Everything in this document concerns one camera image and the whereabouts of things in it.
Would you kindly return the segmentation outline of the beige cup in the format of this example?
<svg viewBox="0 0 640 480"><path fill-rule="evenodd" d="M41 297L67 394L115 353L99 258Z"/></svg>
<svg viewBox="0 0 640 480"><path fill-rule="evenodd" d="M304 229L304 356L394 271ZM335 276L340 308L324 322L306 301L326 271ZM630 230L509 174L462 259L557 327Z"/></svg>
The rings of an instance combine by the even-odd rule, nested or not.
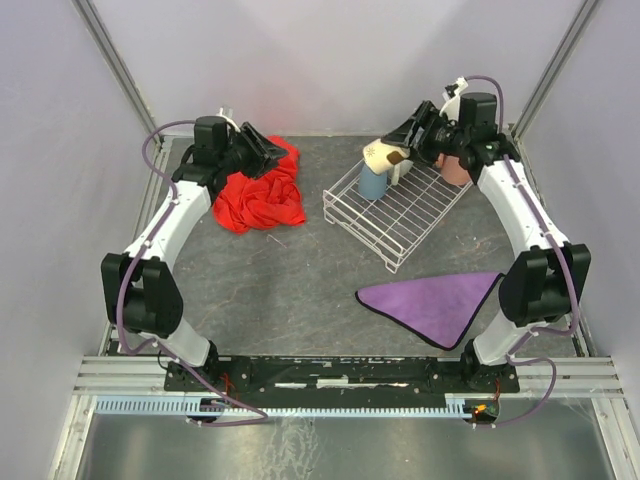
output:
<svg viewBox="0 0 640 480"><path fill-rule="evenodd" d="M376 175L386 173L409 157L409 150L376 139L362 150L366 166Z"/></svg>

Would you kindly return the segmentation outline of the cream ceramic mug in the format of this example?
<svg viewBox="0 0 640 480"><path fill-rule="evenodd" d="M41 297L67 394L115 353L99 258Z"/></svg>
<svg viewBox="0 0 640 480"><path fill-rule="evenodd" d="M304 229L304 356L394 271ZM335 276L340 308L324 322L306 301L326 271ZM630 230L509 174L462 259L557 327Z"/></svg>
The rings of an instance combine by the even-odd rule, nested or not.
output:
<svg viewBox="0 0 640 480"><path fill-rule="evenodd" d="M414 162L409 159L403 159L401 162L394 165L388 173L390 184L396 186L400 179L410 172L414 165Z"/></svg>

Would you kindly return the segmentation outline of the blue plastic cup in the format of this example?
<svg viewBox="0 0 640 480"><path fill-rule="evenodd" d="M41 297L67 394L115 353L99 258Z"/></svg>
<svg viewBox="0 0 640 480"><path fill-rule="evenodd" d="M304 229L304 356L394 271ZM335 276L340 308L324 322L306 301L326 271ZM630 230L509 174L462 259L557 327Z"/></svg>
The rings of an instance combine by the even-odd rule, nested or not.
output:
<svg viewBox="0 0 640 480"><path fill-rule="evenodd" d="M358 193L369 201L381 199L387 188L387 174L376 174L364 164L361 168L358 179Z"/></svg>

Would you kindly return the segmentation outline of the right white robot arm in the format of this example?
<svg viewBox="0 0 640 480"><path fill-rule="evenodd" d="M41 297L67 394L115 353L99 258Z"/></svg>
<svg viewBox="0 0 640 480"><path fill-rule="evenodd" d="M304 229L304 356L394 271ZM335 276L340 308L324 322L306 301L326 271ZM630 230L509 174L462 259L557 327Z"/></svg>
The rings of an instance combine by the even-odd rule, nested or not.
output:
<svg viewBox="0 0 640 480"><path fill-rule="evenodd" d="M503 131L501 93L453 95L443 108L423 101L399 127L382 136L391 156L429 165L458 159L487 198L514 253L499 287L500 310L471 342L478 365L511 361L533 336L572 336L591 263L584 244L572 243L533 193L521 157Z"/></svg>

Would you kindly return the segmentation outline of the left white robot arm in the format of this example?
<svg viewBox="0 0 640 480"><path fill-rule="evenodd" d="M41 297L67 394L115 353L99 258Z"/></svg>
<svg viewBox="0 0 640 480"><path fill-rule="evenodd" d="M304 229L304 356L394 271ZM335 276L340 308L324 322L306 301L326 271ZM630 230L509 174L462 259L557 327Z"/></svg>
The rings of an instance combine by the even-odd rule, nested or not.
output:
<svg viewBox="0 0 640 480"><path fill-rule="evenodd" d="M109 321L122 350L136 355L127 334L141 337L183 365L202 367L217 356L215 345L184 317L173 276L177 257L196 223L211 209L234 174L258 179L273 170L287 149L250 123L236 125L219 113L189 121L193 142L172 174L159 171L168 193L140 236L124 252L107 254L101 277Z"/></svg>

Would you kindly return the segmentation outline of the pink plastic tumbler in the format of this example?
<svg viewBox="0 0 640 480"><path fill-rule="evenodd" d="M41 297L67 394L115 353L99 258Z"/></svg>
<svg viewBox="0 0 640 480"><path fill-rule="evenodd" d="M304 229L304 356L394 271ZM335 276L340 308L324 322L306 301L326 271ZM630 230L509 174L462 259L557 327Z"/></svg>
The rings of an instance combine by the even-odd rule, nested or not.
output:
<svg viewBox="0 0 640 480"><path fill-rule="evenodd" d="M464 186L471 181L467 170L460 165L458 157L440 154L436 162L440 175L450 185Z"/></svg>

